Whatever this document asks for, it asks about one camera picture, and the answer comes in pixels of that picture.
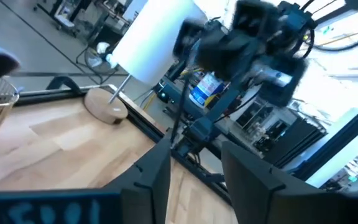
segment white lamp shade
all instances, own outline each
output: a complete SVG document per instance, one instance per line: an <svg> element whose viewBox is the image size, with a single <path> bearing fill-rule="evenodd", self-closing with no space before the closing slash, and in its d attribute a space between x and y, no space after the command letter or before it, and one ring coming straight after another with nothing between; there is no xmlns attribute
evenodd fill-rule
<svg viewBox="0 0 358 224"><path fill-rule="evenodd" d="M193 0L148 0L113 57L139 81L156 85L173 64L173 47L185 19L207 21Z"/></svg>

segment blue can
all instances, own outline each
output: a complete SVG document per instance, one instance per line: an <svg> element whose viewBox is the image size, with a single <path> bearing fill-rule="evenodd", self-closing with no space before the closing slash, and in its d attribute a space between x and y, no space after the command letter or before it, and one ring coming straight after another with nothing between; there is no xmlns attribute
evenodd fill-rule
<svg viewBox="0 0 358 224"><path fill-rule="evenodd" d="M216 96L223 91L224 84L213 73L207 73L197 86L190 92L190 100L197 106L204 108Z"/></svg>

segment lamp base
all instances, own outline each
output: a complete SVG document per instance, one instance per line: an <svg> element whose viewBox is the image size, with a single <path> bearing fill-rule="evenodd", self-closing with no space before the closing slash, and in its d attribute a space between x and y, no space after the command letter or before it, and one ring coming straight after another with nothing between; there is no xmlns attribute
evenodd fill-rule
<svg viewBox="0 0 358 224"><path fill-rule="evenodd" d="M119 98L109 103L111 97L112 93L101 88L93 88L86 94L84 104L95 118L108 124L119 124L128 116L128 110Z"/></svg>

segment table lamp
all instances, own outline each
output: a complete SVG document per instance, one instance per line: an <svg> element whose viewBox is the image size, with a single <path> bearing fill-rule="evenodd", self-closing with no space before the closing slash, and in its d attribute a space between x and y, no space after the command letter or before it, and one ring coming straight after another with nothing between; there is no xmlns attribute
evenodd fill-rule
<svg viewBox="0 0 358 224"><path fill-rule="evenodd" d="M174 62L173 47L185 19L208 20L193 0L148 0L112 53L128 76L114 94L90 90L85 99L89 112L105 123L124 119L127 112L116 98L119 92L132 77L150 87L160 81Z"/></svg>

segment wooden table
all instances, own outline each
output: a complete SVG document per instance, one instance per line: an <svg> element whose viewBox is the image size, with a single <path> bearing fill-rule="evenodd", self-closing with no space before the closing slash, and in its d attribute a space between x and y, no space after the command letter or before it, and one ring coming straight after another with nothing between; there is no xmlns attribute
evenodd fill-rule
<svg viewBox="0 0 358 224"><path fill-rule="evenodd" d="M93 118L82 99L17 107L0 128L0 190L102 187L154 144L128 120ZM171 172L167 223L237 223L232 208L173 159Z"/></svg>

